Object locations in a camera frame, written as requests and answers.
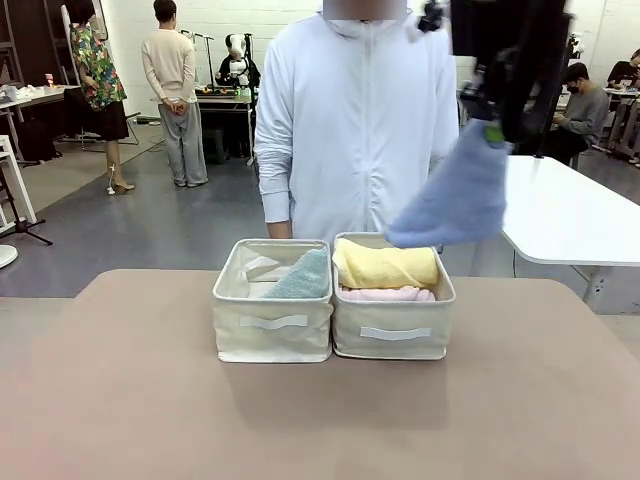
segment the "blue towel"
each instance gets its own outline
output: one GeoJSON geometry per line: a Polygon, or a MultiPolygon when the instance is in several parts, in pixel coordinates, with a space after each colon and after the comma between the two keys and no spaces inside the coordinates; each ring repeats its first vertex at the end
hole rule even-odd
{"type": "Polygon", "coordinates": [[[472,120],[422,192],[392,223],[387,241],[398,248],[416,248],[497,236],[507,206],[509,152],[495,126],[472,120]]]}
{"type": "Polygon", "coordinates": [[[329,291],[329,252],[309,250],[262,298],[323,298],[329,291]]]}

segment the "floral shirt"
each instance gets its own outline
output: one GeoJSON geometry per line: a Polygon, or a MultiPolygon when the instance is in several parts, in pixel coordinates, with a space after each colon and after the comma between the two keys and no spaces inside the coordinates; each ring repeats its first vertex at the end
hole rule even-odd
{"type": "Polygon", "coordinates": [[[93,110],[103,110],[113,102],[127,98],[107,46],[93,36],[89,24],[71,27],[71,45],[78,67],[84,65],[87,76],[98,84],[98,88],[91,88],[81,82],[82,91],[93,110]]]}

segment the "towel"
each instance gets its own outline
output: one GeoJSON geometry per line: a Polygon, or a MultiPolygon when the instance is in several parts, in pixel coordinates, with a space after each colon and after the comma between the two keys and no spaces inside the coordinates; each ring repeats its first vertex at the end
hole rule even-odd
{"type": "Polygon", "coordinates": [[[361,302],[435,302],[435,295],[429,290],[417,287],[395,289],[351,290],[342,287],[342,296],[347,300],[361,302]]]}
{"type": "Polygon", "coordinates": [[[326,248],[309,250],[262,298],[306,300],[327,296],[331,284],[328,260],[326,248]]]}
{"type": "Polygon", "coordinates": [[[392,223],[399,248],[477,243],[500,234],[510,147],[499,128],[472,120],[422,192],[392,223]]]}
{"type": "Polygon", "coordinates": [[[348,288],[427,288],[438,283],[439,269],[430,248],[373,249],[346,238],[336,241],[333,263],[348,288]]]}

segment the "white storage bin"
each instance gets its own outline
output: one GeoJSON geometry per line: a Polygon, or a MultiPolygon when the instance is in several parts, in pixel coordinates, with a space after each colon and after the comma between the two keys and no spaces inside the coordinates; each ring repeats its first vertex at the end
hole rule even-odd
{"type": "MultiPolygon", "coordinates": [[[[342,234],[368,248],[391,247],[379,234],[342,234]]],[[[442,265],[438,284],[432,287],[437,302],[366,302],[347,300],[342,295],[334,267],[333,342],[343,357],[384,360],[441,360],[447,353],[451,334],[449,311],[456,294],[442,265]]]]}
{"type": "Polygon", "coordinates": [[[218,357],[236,363],[315,363],[331,355],[332,283],[321,299],[262,299],[320,241],[243,240],[233,248],[213,289],[218,357]]]}

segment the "white jacket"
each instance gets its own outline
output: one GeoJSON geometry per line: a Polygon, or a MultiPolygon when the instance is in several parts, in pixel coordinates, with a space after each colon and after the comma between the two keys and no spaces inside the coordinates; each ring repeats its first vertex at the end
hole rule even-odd
{"type": "Polygon", "coordinates": [[[286,27],[270,43],[256,154],[267,223],[333,243],[382,231],[458,137],[456,66],[445,29],[410,43],[406,21],[286,27]]]}

